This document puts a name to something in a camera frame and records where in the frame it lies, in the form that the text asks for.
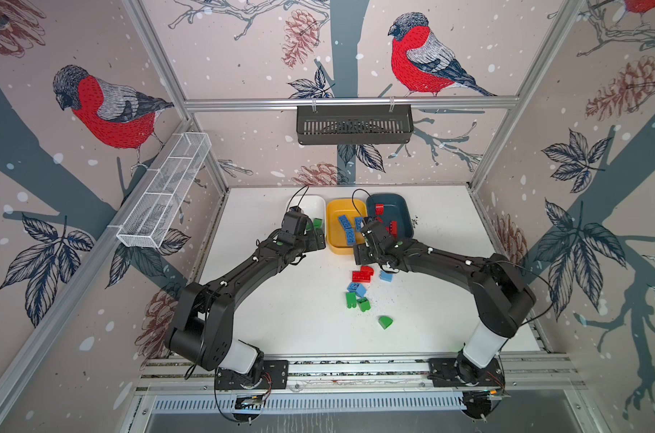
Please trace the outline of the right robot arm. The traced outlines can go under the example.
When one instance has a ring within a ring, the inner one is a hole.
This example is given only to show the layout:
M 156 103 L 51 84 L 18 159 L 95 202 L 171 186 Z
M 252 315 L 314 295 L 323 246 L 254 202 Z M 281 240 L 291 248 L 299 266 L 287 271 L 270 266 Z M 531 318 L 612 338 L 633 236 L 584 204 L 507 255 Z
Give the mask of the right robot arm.
M 457 354 L 454 367 L 461 384 L 480 384 L 495 355 L 516 335 L 536 303 L 515 264 L 502 254 L 464 256 L 413 238 L 397 239 L 376 218 L 367 218 L 360 233 L 365 242 L 354 247 L 356 264 L 377 264 L 389 274 L 425 274 L 472 294 L 479 323 Z

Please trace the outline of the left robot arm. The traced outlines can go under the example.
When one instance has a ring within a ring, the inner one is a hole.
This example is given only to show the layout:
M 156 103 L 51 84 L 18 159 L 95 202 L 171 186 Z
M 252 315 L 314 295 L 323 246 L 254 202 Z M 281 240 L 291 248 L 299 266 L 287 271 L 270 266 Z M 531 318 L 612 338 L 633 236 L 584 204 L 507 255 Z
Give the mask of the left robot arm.
M 209 283 L 190 283 L 179 296 L 164 346 L 206 371 L 218 368 L 257 385 L 264 373 L 264 352 L 234 338 L 235 310 L 265 281 L 307 253 L 326 248 L 322 225 L 300 207 L 290 207 L 282 225 L 256 243 L 247 259 Z

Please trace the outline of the red lego brick low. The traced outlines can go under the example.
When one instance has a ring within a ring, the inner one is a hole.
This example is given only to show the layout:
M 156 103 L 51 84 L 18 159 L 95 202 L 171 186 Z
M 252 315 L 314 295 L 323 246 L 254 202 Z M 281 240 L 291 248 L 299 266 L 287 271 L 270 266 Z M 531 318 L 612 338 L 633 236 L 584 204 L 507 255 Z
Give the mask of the red lego brick low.
M 361 266 L 358 271 L 352 272 L 353 283 L 370 283 L 374 276 L 374 269 L 370 266 Z

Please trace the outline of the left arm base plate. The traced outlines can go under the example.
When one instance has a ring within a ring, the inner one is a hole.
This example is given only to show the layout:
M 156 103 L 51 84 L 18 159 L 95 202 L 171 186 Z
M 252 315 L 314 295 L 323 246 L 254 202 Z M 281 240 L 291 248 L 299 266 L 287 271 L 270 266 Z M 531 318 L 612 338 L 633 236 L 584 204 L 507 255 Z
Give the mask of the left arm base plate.
M 218 391 L 284 390 L 288 373 L 287 360 L 257 361 L 248 373 L 219 368 L 215 387 Z

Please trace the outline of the green lego brick front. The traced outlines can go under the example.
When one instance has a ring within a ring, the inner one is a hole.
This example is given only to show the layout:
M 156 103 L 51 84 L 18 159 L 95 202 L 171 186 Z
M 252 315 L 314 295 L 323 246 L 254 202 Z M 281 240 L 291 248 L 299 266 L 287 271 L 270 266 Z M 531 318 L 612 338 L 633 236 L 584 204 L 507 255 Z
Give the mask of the green lego brick front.
M 356 309 L 358 307 L 359 299 L 357 298 L 354 292 L 348 292 L 346 299 L 347 299 L 347 308 Z

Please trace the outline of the blue lego brick cluster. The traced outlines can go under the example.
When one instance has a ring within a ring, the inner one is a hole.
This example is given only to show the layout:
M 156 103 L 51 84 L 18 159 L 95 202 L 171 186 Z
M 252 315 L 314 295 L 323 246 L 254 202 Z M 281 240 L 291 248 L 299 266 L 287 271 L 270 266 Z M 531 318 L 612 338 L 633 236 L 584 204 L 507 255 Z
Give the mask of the blue lego brick cluster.
M 367 288 L 363 283 L 350 283 L 347 286 L 347 291 L 349 293 L 354 293 L 358 298 L 364 298 L 367 292 Z

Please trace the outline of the light blue small lego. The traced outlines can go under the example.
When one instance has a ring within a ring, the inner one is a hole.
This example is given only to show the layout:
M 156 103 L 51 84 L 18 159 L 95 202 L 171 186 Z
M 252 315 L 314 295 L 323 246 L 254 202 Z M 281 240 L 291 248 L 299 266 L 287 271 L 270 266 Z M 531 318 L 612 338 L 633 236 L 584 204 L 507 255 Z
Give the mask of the light blue small lego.
M 391 283 L 392 280 L 394 279 L 394 274 L 392 274 L 391 272 L 381 271 L 379 272 L 379 279 L 381 281 L 384 281 L 385 283 Z

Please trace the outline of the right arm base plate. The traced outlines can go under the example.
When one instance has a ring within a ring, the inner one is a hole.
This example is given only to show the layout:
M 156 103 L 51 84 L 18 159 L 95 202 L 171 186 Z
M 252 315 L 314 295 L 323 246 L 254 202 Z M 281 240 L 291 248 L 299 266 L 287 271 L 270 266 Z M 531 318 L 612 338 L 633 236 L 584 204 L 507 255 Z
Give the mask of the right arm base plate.
M 434 387 L 506 387 L 504 372 L 497 357 L 481 368 L 460 357 L 431 358 L 428 360 L 428 379 Z

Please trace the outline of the red long lego brick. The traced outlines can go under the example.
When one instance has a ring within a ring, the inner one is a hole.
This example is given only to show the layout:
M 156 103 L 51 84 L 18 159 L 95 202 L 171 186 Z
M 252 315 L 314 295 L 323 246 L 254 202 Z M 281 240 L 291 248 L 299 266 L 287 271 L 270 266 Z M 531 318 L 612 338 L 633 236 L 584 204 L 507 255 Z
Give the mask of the red long lego brick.
M 396 238 L 398 236 L 398 225 L 396 221 L 392 221 L 388 227 L 389 233 Z

